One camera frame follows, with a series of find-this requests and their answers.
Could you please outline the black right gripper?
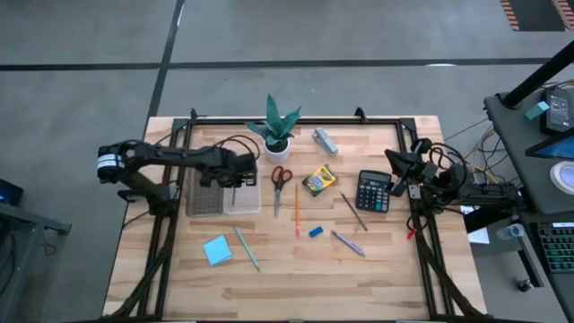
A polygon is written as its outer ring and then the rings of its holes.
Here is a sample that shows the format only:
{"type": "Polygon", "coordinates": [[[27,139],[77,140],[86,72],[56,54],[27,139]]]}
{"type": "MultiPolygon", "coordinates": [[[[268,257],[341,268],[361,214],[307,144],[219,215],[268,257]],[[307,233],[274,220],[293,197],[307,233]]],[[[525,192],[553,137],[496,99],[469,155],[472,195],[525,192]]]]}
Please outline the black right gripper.
{"type": "Polygon", "coordinates": [[[407,189],[410,199],[422,197],[422,186],[429,185],[436,176],[439,166],[432,161],[425,161],[420,154],[403,153],[385,150],[392,173],[398,177],[387,189],[390,196],[400,197],[407,189]]]}

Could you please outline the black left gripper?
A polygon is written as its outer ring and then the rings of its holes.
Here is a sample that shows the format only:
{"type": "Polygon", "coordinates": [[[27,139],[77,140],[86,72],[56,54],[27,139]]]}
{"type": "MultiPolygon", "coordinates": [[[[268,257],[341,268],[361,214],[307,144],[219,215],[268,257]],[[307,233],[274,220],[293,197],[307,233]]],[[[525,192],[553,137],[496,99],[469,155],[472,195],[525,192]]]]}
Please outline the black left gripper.
{"type": "Polygon", "coordinates": [[[238,188],[243,180],[248,187],[258,182],[257,158],[253,153],[244,156],[227,149],[212,149],[201,157],[199,170],[202,187],[210,187],[213,181],[222,188],[238,188]]]}

